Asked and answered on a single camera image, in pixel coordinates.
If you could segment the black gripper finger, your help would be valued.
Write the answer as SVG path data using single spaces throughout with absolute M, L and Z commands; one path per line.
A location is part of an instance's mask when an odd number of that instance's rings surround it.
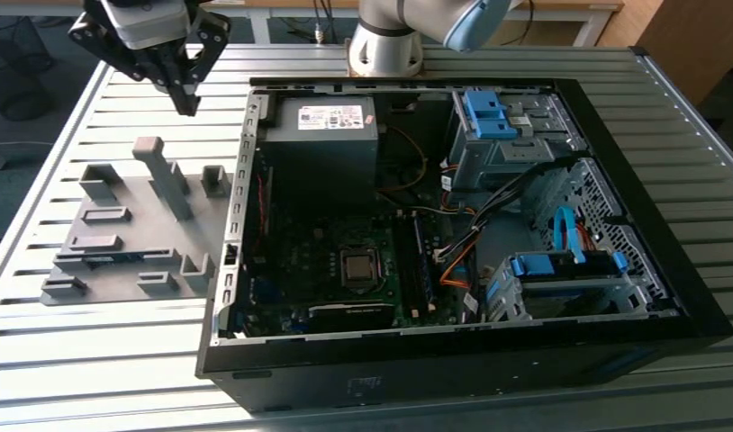
M 82 13 L 68 31 L 69 39 L 97 59 L 124 73 L 132 80 L 149 80 L 156 89 L 165 93 L 173 102 L 180 115 L 185 107 L 185 67 L 141 67 L 134 59 L 134 51 L 118 39 L 106 20 L 96 20 L 89 13 Z
M 183 115 L 193 116 L 199 107 L 196 89 L 204 81 L 211 69 L 223 53 L 229 36 L 229 19 L 217 13 L 195 8 L 193 35 L 197 37 L 201 48 L 192 58 L 187 58 L 185 81 L 185 107 Z

